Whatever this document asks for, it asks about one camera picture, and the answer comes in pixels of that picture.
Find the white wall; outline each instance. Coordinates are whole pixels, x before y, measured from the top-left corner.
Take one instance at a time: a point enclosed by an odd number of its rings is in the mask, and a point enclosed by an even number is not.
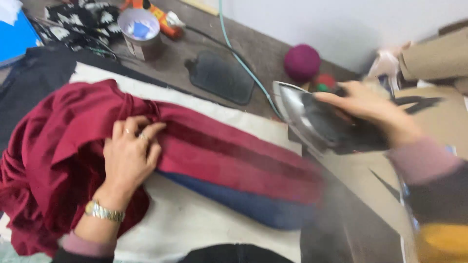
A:
[[[218,8],[218,0],[199,1]],[[223,14],[361,73],[377,48],[433,36],[468,17],[468,0],[224,0]]]

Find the pink sleeve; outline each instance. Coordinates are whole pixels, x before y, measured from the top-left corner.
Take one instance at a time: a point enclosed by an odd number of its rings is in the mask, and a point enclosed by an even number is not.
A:
[[[95,243],[86,241],[75,235],[72,231],[63,242],[63,249],[68,253],[90,257],[111,257],[114,256],[117,241],[112,243]]]
[[[395,171],[412,185],[426,184],[449,175],[462,164],[460,158],[429,137],[392,149],[387,157]]]

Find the ring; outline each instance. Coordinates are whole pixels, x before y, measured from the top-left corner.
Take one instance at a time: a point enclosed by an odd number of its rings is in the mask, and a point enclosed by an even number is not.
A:
[[[148,137],[146,137],[146,135],[144,133],[140,133],[138,135],[138,138],[148,140]]]

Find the black mat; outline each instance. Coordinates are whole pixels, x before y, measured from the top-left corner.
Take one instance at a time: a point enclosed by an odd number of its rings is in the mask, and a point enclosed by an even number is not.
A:
[[[187,60],[190,82],[238,105],[246,105],[252,96],[254,80],[237,62],[226,62],[218,54],[205,50],[195,60]]]
[[[87,50],[73,52],[61,44],[54,43],[45,47],[30,48],[0,85],[0,150],[8,146],[13,129],[24,116],[47,95],[70,80],[77,61],[202,98]]]

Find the metal watch band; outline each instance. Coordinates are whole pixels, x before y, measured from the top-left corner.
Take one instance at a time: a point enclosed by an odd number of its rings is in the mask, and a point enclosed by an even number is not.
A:
[[[91,200],[86,205],[85,213],[88,216],[94,216],[101,219],[108,219],[114,222],[123,222],[125,212],[111,211],[99,205],[99,201]]]

